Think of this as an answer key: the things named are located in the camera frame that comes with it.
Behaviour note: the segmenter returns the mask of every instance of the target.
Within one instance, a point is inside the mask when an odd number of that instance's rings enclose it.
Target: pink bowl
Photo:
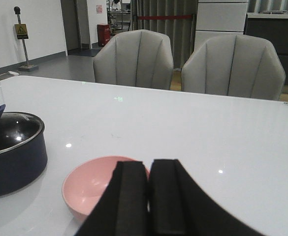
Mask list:
[[[63,198],[79,222],[83,222],[98,203],[118,161],[135,160],[125,156],[99,157],[76,167],[66,177],[62,187]]]

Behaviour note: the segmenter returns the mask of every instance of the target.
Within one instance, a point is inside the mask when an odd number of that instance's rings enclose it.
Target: white table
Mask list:
[[[6,111],[43,119],[48,153],[35,182],[0,197],[0,236],[72,236],[79,225],[62,182],[80,163],[112,154],[148,168],[154,158],[178,158],[231,214],[263,234],[288,236],[283,102],[30,76],[0,85]]]

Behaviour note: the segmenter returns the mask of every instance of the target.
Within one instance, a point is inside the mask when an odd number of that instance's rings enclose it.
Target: gray chair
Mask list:
[[[94,57],[94,70],[97,83],[170,89],[170,39],[144,29],[119,33]]]
[[[278,100],[285,77],[270,41],[224,35],[195,49],[182,68],[182,91]]]

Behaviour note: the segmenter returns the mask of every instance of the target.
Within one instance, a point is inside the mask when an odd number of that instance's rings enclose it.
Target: pot lid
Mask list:
[[[43,121],[32,114],[7,112],[0,117],[0,153],[13,150],[44,130]]]

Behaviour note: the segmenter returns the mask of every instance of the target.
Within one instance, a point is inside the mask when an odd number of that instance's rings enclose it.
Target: dark cabinet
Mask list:
[[[250,15],[246,20],[245,34],[265,38],[271,41],[276,49],[279,59],[286,72],[286,82],[288,85],[288,19],[283,18],[251,18]]]

